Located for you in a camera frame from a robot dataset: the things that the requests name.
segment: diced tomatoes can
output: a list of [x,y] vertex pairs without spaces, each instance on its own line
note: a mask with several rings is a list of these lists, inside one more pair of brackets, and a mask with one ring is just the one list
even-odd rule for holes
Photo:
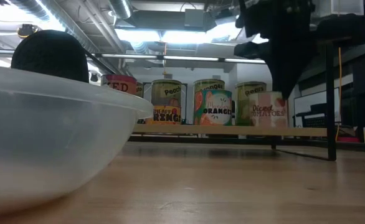
[[287,101],[277,91],[254,93],[249,96],[252,126],[286,128],[288,126]]

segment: black ball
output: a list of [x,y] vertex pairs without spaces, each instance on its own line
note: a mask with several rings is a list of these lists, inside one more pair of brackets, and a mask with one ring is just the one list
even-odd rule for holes
[[88,83],[85,51],[66,32],[38,31],[24,39],[12,56],[11,68]]

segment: bowl rim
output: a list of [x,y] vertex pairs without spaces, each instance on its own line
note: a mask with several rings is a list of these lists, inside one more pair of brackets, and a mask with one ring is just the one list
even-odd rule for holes
[[0,67],[0,91],[118,106],[137,111],[139,118],[149,118],[153,112],[149,101],[129,93],[12,68]]

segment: food can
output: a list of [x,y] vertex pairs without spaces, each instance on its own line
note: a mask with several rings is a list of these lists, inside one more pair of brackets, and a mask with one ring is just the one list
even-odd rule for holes
[[217,79],[205,79],[194,82],[194,93],[201,90],[223,90],[225,82]]
[[102,75],[101,86],[109,86],[115,90],[136,94],[137,80],[127,75]]
[[254,93],[249,96],[252,126],[286,128],[288,126],[287,102],[276,91]]
[[195,93],[195,125],[232,125],[232,93],[227,90],[202,90]]
[[144,98],[144,85],[142,83],[137,82],[135,95]]
[[266,91],[264,82],[243,82],[235,86],[237,93],[235,123],[241,126],[250,126],[249,96]]
[[151,102],[153,105],[181,107],[181,82],[177,80],[153,81]]
[[146,124],[181,124],[181,108],[178,106],[153,106],[153,117]]

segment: clear plastic bowl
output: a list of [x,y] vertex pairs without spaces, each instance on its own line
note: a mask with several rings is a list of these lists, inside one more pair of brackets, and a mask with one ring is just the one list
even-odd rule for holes
[[152,110],[121,91],[0,68],[0,213],[87,183]]

